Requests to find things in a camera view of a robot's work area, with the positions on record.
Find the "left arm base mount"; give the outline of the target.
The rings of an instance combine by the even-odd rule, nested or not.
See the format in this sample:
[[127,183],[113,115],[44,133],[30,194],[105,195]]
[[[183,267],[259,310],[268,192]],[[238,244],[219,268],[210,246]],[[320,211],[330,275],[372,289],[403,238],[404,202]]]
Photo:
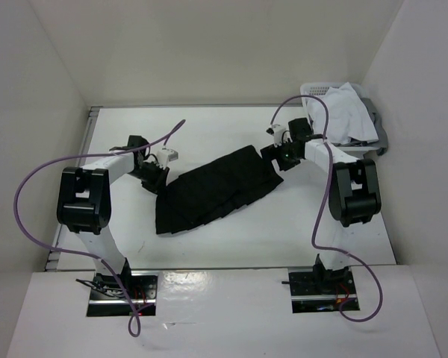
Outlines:
[[[96,275],[92,280],[76,279],[77,283],[90,290],[87,317],[130,316],[131,306],[116,281],[105,280]],[[139,316],[154,316],[158,296],[158,273],[156,271],[135,271],[128,282],[131,302]]]

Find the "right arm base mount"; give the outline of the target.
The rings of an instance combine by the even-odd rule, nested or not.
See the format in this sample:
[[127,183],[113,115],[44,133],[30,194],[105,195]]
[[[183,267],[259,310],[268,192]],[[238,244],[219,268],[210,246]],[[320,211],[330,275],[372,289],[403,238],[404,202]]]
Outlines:
[[288,270],[288,278],[281,282],[290,289],[292,312],[330,313],[359,311],[355,282],[350,269],[330,274],[327,280],[312,268],[295,268]]

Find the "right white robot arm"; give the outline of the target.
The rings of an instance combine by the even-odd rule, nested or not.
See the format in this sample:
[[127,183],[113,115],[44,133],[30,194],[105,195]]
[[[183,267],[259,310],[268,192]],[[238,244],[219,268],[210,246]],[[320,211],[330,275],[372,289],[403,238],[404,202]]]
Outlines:
[[271,125],[267,133],[273,144],[261,149],[265,161],[276,161],[281,171],[287,171],[306,160],[326,175],[322,203],[311,234],[311,244],[318,250],[311,282],[316,292],[335,292],[349,276],[349,252],[337,240],[317,243],[323,212],[328,209],[342,227],[370,222],[382,206],[376,164],[333,146],[321,134],[315,134],[305,118],[288,122],[287,128]]

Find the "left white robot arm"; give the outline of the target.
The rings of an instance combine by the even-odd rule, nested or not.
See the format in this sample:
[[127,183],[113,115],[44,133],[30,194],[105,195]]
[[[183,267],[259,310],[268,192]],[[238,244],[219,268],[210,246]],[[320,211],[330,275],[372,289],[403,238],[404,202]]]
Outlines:
[[109,154],[85,166],[66,167],[62,171],[57,220],[96,257],[93,287],[124,298],[133,291],[134,280],[128,260],[116,246],[109,227],[111,184],[130,175],[157,194],[165,187],[168,165],[178,159],[178,152],[163,146],[153,154],[147,139],[130,135],[127,145],[115,146]]

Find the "black pleated skirt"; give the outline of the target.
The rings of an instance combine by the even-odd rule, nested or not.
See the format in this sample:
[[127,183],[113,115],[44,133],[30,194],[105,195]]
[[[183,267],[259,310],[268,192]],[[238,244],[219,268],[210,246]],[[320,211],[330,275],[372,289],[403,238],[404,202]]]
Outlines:
[[252,145],[179,175],[156,198],[156,234],[179,233],[222,219],[263,198],[283,179]]

